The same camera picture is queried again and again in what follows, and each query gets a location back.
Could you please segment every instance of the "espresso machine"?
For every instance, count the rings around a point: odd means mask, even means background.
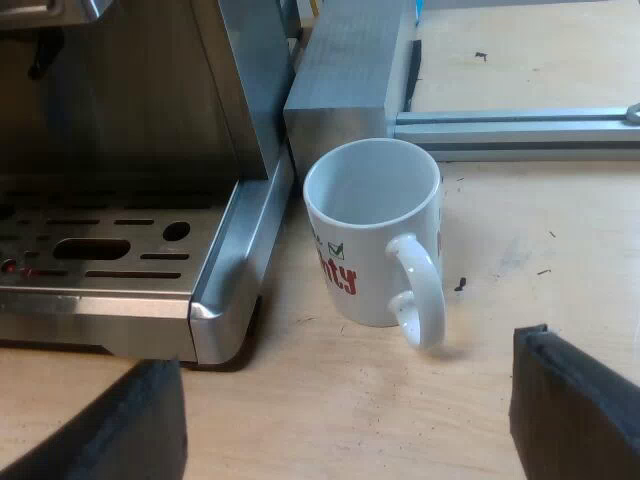
[[[292,4],[0,3],[0,340],[236,355],[293,184]]]

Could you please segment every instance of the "metal grate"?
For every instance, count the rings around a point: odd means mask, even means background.
[[[0,291],[191,294],[230,191],[0,195]]]

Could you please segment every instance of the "mug rim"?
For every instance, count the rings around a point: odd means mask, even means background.
[[[431,190],[429,191],[429,193],[427,194],[424,200],[422,200],[416,207],[409,210],[407,213],[400,215],[399,217],[392,218],[391,220],[385,220],[384,222],[367,223],[367,224],[341,222],[340,220],[336,220],[335,218],[329,217],[313,204],[313,202],[311,201],[311,198],[309,197],[309,183],[311,182],[313,173],[320,167],[321,163],[325,161],[326,157],[334,153],[337,153],[344,148],[357,145],[359,143],[382,143],[382,142],[407,145],[409,146],[409,148],[413,148],[413,149],[416,149],[417,151],[420,151],[420,154],[425,156],[425,160],[427,161],[427,163],[429,163],[429,167],[434,173],[435,181],[433,182]],[[302,187],[302,195],[304,198],[304,202],[307,204],[307,207],[310,210],[312,210],[315,215],[320,217],[320,219],[322,219],[322,221],[324,221],[325,223],[328,223],[335,227],[351,228],[355,230],[368,230],[368,229],[388,227],[390,225],[395,225],[397,223],[401,223],[405,221],[408,218],[411,218],[412,216],[420,212],[422,209],[424,209],[429,204],[429,202],[433,200],[433,198],[436,195],[436,192],[438,191],[439,186],[440,186],[440,169],[438,168],[438,164],[436,163],[435,159],[426,150],[418,147],[413,143],[405,142],[404,140],[398,140],[395,138],[365,138],[362,140],[356,140],[354,142],[345,143],[344,145],[340,145],[339,147],[331,149],[327,153],[322,155],[316,161],[316,163],[314,163],[314,165],[311,167],[311,170],[309,170],[309,173],[307,173],[307,176],[305,177],[305,180],[304,180],[304,186]]]

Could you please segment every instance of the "printed text on mug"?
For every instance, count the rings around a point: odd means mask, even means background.
[[[339,289],[344,290],[349,295],[356,294],[356,272],[353,270],[345,269],[344,267],[338,267],[330,258],[326,261],[322,257],[322,253],[318,250],[318,256],[320,257],[320,265],[322,270],[327,275],[330,282],[333,282]]]

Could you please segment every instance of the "small black speck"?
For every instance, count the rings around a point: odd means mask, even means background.
[[[454,292],[461,292],[464,287],[467,285],[467,277],[461,277],[460,278],[460,284],[453,289]]]

